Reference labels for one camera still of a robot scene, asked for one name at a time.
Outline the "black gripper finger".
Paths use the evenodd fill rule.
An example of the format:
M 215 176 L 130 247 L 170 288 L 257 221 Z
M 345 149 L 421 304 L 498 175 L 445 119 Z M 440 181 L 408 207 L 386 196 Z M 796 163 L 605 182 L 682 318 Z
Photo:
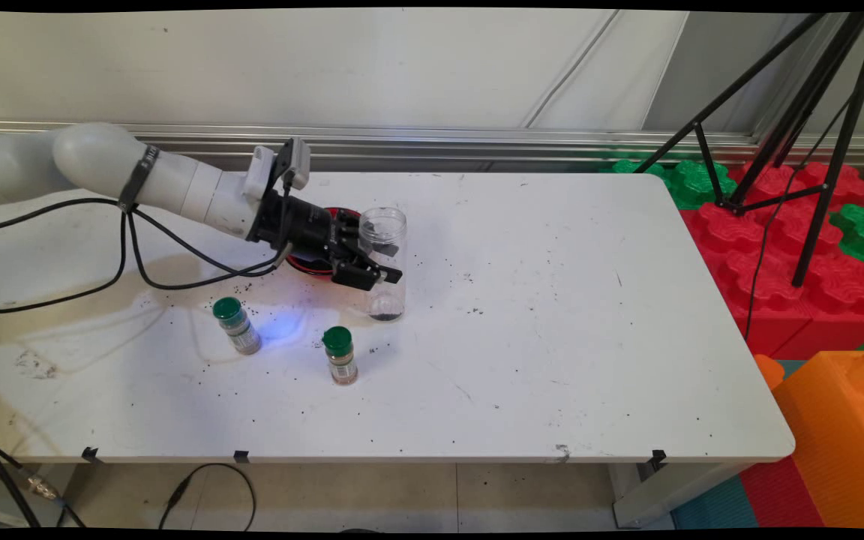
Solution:
M 371 291 L 377 284 L 397 284 L 404 276 L 398 268 L 381 265 L 355 250 L 329 256 L 331 281 L 354 290 Z
M 335 211 L 335 244 L 350 246 L 371 246 L 373 239 L 369 232 L 361 228 L 361 215 L 357 211 L 349 209 L 337 209 Z

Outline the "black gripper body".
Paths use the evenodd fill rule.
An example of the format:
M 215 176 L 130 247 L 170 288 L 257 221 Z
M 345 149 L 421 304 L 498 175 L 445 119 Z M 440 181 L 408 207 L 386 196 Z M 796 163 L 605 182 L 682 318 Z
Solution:
M 331 268 L 329 256 L 349 252 L 335 244 L 335 211 L 295 198 L 285 197 L 273 187 L 259 201 L 247 231 L 247 242 L 266 242 L 274 251 L 292 246 L 290 256 L 302 268 Z

